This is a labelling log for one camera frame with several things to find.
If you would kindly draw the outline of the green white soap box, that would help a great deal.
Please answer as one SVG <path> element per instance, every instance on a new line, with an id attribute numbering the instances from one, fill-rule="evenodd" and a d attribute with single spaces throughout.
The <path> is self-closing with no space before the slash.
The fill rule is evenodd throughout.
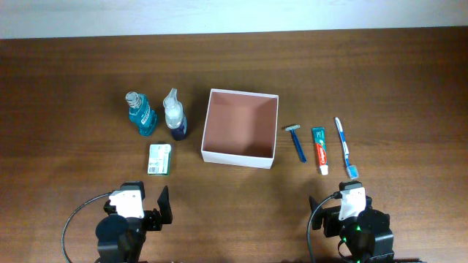
<path id="1" fill-rule="evenodd" d="M 151 144 L 148 155 L 147 173 L 151 176 L 170 174 L 172 146 L 170 144 Z"/>

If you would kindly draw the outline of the blue disposable razor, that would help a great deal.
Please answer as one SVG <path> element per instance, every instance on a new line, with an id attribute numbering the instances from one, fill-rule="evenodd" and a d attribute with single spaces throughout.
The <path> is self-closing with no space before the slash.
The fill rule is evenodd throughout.
<path id="1" fill-rule="evenodd" d="M 284 130 L 291 134 L 293 143 L 295 145 L 295 149 L 298 153 L 298 158 L 301 160 L 301 162 L 306 163 L 307 162 L 306 156 L 303 152 L 303 148 L 301 146 L 300 140 L 296 134 L 296 130 L 299 129 L 300 127 L 301 126 L 299 124 L 294 124 L 294 125 L 286 126 Z"/>

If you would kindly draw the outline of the clear pump soap bottle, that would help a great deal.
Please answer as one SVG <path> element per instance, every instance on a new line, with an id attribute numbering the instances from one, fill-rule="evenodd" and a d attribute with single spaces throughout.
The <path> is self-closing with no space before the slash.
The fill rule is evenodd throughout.
<path id="1" fill-rule="evenodd" d="M 163 106 L 165 109 L 165 121 L 173 139 L 181 141 L 186 138 L 187 118 L 182 103 L 178 101 L 177 92 L 176 88 L 172 88 L 163 100 Z"/>

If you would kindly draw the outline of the teal mouthwash bottle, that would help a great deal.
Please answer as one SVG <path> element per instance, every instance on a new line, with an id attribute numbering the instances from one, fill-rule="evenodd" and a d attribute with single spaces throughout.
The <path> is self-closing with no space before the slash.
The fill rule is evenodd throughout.
<path id="1" fill-rule="evenodd" d="M 140 135 L 151 136 L 156 128 L 157 116 L 151 108 L 147 96 L 130 91 L 126 94 L 125 99 L 129 105 L 130 121 L 137 126 Z"/>

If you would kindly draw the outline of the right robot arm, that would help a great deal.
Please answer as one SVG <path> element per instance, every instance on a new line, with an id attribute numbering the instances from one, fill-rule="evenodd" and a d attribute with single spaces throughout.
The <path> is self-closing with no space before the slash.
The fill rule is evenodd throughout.
<path id="1" fill-rule="evenodd" d="M 366 206 L 356 217 L 339 220 L 340 207 L 323 207 L 313 197 L 309 198 L 311 216 L 307 233 L 323 230 L 326 237 L 339 237 L 351 255 L 341 255 L 345 262 L 388 263 L 394 261 L 393 233 L 390 216 L 372 207 L 372 198 L 366 197 Z"/>

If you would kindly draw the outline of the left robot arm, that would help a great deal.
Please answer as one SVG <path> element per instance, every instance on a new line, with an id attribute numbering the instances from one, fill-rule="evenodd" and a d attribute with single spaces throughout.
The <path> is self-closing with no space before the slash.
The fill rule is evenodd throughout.
<path id="1" fill-rule="evenodd" d="M 173 222 L 167 186 L 159 195 L 157 209 L 143 209 L 145 196 L 141 181 L 124 183 L 110 194 L 103 207 L 107 217 L 95 230 L 101 262 L 139 262 L 146 234 Z"/>

